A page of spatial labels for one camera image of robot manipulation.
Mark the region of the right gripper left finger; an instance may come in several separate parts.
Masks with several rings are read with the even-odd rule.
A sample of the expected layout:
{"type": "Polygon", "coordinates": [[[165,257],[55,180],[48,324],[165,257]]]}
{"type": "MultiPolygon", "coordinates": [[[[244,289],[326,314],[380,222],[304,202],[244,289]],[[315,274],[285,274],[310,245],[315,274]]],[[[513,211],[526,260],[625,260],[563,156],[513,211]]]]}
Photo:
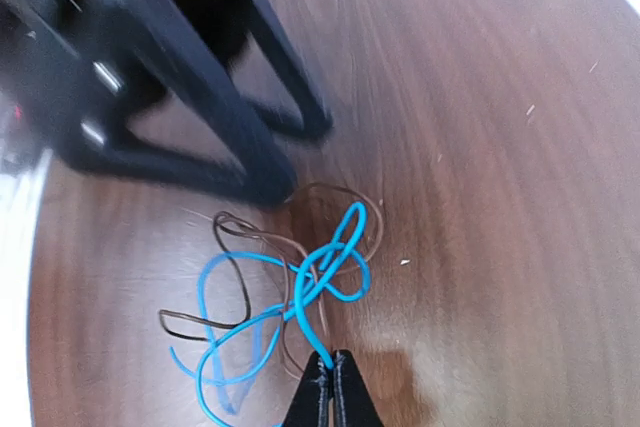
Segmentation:
{"type": "Polygon", "coordinates": [[[329,425],[330,370],[321,356],[309,357],[283,427],[327,427],[329,425]]]}

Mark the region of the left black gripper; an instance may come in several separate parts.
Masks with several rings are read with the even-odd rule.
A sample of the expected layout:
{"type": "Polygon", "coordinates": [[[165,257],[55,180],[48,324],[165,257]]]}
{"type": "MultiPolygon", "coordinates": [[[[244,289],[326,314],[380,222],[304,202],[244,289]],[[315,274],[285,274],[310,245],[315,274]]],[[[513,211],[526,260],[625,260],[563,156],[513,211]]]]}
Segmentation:
{"type": "Polygon", "coordinates": [[[146,157],[127,119],[149,89],[116,68],[132,39],[99,0],[1,0],[1,84],[58,156],[146,157]]]}

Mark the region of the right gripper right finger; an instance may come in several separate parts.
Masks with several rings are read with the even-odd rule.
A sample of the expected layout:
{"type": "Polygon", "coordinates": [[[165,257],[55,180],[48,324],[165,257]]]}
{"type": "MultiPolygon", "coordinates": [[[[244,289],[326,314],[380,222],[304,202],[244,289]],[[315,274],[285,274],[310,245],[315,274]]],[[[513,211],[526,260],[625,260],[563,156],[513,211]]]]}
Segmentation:
{"type": "Polygon", "coordinates": [[[337,350],[333,368],[334,425],[383,427],[352,353],[337,350]]]}

